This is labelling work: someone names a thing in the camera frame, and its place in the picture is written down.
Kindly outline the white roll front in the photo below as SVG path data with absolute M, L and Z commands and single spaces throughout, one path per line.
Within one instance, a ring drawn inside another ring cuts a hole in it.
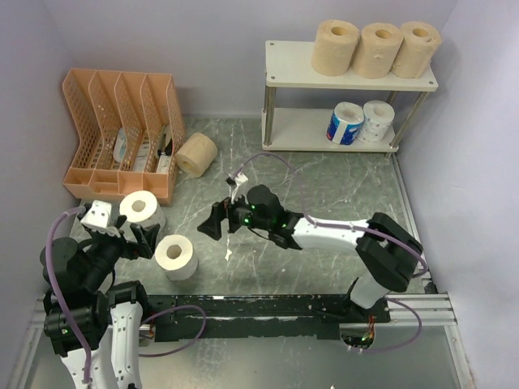
M 167 235 L 157 244 L 153 258 L 171 281 L 187 280 L 199 261 L 191 241 L 183 235 Z

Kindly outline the blue paper roll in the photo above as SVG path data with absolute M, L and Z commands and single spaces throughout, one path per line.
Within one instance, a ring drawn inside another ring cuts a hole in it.
M 332 112 L 327 139 L 340 145 L 351 145 L 364 123 L 364 113 L 360 105 L 350 102 L 341 102 Z

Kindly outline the white patterned paper roll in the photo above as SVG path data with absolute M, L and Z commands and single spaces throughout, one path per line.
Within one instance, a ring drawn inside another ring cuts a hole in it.
M 364 143 L 379 142 L 395 118 L 394 108 L 381 100 L 370 100 L 362 107 L 364 122 L 357 138 Z

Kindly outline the brown roll front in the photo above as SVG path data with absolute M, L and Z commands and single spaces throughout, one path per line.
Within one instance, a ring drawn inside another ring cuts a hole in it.
M 392 72 L 403 79 L 418 79 L 442 44 L 440 33 L 430 24 L 409 21 L 401 25 L 403 41 L 392 64 Z

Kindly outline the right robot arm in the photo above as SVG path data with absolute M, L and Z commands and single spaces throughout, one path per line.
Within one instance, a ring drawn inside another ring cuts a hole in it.
M 359 221 L 312 218 L 283 207 L 265 185 L 254 186 L 245 195 L 215 202 L 209 217 L 197 229 L 218 241 L 224 220 L 228 222 L 229 233 L 240 228 L 265 231 L 269 241 L 285 250 L 355 252 L 366 271 L 350 286 L 344 311 L 356 323 L 369 316 L 388 293 L 406 291 L 422 263 L 422 244 L 382 212 Z

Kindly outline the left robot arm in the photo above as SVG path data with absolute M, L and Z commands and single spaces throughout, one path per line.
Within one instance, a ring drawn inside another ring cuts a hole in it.
M 112 284 L 120 258 L 150 259 L 161 230 L 159 224 L 130 224 L 135 240 L 123 231 L 110 236 L 94 230 L 89 239 L 55 236 L 69 216 L 84 216 L 79 208 L 63 212 L 52 224 L 40 254 L 49 285 L 44 298 L 44 333 L 77 388 L 140 388 L 139 327 L 152 312 L 138 280 Z

